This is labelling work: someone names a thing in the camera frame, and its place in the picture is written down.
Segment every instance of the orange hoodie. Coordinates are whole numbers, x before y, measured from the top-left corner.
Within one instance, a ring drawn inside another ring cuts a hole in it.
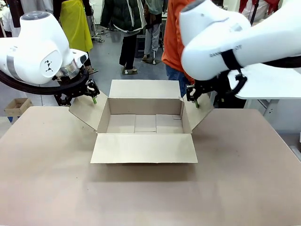
[[[181,40],[179,17],[181,10],[195,0],[169,0],[167,23],[164,35],[164,53],[162,61],[173,69],[185,72],[181,64],[181,55],[184,49]]]

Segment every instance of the yellow skirt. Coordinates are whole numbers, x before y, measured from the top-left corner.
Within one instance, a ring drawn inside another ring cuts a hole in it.
[[[63,1],[60,20],[70,48],[84,52],[93,48],[82,0]]]

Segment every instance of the cardboard box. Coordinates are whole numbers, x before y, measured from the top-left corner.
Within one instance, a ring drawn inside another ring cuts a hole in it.
[[[28,98],[16,98],[4,109],[7,117],[21,116],[29,107],[33,106]]]
[[[196,163],[191,133],[212,110],[180,97],[178,81],[113,80],[97,104],[77,97],[69,111],[97,131],[91,163]]]

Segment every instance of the black pants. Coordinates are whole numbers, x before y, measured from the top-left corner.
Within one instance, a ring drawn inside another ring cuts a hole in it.
[[[87,60],[85,61],[85,63],[84,63],[84,66],[85,66],[85,67],[91,66],[91,60],[90,60],[89,54],[88,54],[88,59],[87,59]]]
[[[122,66],[127,65],[126,66],[127,70],[133,69],[135,51],[136,51],[136,39],[137,39],[136,34],[123,38],[119,64]]]

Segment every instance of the black strap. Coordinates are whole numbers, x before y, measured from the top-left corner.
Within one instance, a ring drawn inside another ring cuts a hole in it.
[[[237,70],[243,68],[236,60],[232,49],[222,52],[222,58],[229,70]]]

